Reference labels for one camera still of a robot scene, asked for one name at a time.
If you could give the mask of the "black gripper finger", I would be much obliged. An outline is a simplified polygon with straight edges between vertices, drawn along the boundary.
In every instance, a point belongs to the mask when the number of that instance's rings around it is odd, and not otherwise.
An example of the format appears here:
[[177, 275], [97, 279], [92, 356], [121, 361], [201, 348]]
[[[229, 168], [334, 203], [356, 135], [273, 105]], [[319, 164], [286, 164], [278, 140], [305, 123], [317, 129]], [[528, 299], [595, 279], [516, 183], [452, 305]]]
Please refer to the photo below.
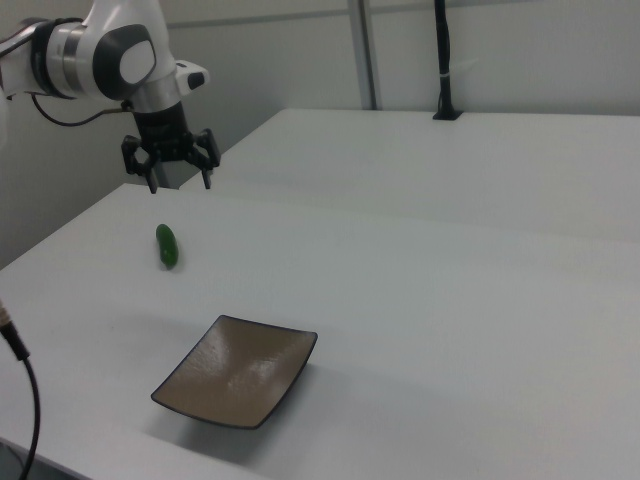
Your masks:
[[200, 171], [204, 187], [209, 190], [213, 171], [220, 166], [221, 162], [221, 154], [210, 129], [204, 129], [192, 135], [192, 146], [187, 154], [187, 162]]
[[126, 135], [121, 143], [121, 153], [128, 175], [135, 175], [145, 180], [151, 194], [157, 192], [157, 182], [154, 179], [153, 167], [155, 161], [148, 156], [144, 162], [140, 162], [136, 154], [142, 148], [142, 142], [137, 137]]

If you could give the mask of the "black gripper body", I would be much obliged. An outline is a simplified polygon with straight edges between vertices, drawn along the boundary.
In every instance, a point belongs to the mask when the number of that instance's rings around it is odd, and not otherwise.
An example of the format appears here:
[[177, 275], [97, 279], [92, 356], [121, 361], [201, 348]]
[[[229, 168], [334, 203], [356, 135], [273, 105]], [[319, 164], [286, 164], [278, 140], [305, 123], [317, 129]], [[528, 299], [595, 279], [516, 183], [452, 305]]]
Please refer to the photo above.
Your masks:
[[133, 114], [140, 134], [140, 146], [149, 157], [158, 156], [163, 162], [187, 161], [197, 158], [183, 104], [181, 102], [156, 112]]

